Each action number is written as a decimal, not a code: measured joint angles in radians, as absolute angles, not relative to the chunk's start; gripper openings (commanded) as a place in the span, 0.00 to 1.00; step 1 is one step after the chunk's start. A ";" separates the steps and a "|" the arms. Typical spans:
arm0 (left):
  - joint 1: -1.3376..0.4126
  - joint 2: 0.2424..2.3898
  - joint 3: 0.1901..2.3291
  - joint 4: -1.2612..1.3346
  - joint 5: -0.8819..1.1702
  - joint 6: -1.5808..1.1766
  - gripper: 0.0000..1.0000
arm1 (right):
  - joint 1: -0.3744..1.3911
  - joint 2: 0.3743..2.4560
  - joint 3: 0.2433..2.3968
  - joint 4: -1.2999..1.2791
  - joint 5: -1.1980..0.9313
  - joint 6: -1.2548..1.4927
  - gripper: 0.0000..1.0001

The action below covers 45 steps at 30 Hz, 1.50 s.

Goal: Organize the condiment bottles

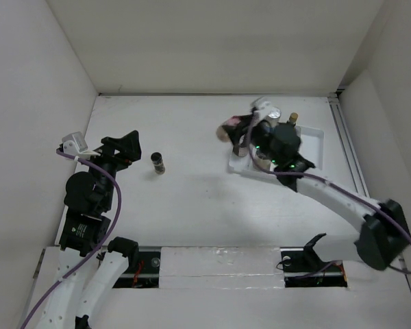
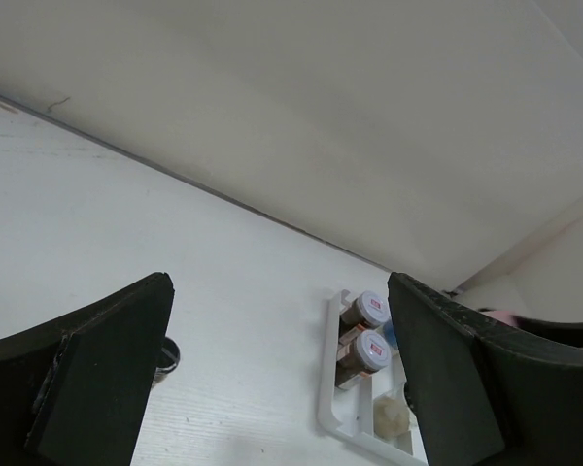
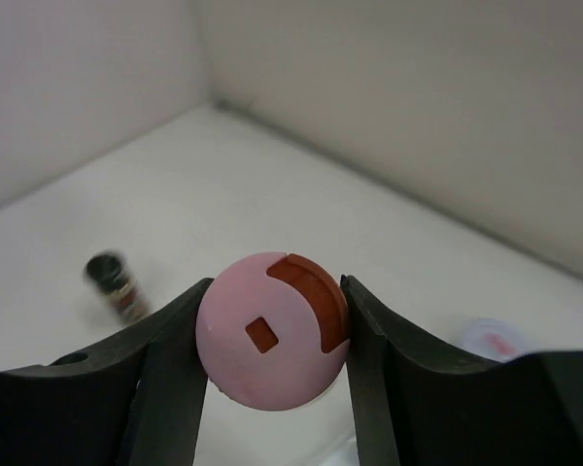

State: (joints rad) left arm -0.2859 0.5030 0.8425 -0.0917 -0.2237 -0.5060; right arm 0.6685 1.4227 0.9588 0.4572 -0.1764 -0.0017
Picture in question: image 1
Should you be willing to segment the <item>black lid white powder jar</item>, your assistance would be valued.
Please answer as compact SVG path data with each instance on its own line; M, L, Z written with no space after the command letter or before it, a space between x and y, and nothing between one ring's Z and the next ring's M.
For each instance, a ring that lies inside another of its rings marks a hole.
M268 157L265 154L263 154L260 150L256 151L255 160L257 164L261 167L269 166L271 163Z

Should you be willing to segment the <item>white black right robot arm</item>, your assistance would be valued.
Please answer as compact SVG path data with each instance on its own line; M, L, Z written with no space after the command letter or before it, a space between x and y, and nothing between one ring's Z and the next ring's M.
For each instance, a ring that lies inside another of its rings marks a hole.
M291 121L271 125L251 113L232 117L216 134L232 144L228 162L231 173L309 197L355 230L343 236L328 236L325 232L315 235L301 251L309 269L320 270L337 260L352 260L383 271L411 247L401 205L391 199L380 202L365 197L323 176L313 162L301 155L301 137Z

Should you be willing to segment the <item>blue label silver lid jar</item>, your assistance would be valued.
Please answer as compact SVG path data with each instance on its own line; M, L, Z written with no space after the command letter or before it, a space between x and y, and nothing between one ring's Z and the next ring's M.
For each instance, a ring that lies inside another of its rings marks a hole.
M280 122L281 116L282 111L279 108L272 107L264 117L264 120L268 123L269 127L274 128Z

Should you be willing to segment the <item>yellow label bottle cork cap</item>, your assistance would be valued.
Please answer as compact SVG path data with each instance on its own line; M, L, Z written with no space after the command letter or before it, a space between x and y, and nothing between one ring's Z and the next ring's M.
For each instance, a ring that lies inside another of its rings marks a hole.
M296 126L297 119L299 118L299 115L296 112L292 112L287 120L287 124L291 126Z

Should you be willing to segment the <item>pink lid spice jar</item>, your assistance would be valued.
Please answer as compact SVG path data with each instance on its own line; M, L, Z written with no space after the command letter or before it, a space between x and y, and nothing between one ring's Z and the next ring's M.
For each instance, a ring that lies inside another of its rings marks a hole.
M235 134L238 124L241 122L239 116L232 116L216 129L216 137L223 143L230 143Z

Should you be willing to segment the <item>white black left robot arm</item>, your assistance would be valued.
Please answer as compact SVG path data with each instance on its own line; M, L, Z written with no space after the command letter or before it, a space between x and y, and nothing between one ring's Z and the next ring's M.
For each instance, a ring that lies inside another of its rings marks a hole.
M37 328L90 328L104 298L126 271L139 262L138 243L107 238L117 224L122 194L116 174L140 160L139 133L105 137L95 150L81 132L65 136L57 155L86 166L66 182L66 216L60 236L55 282L36 302L24 328L41 305Z

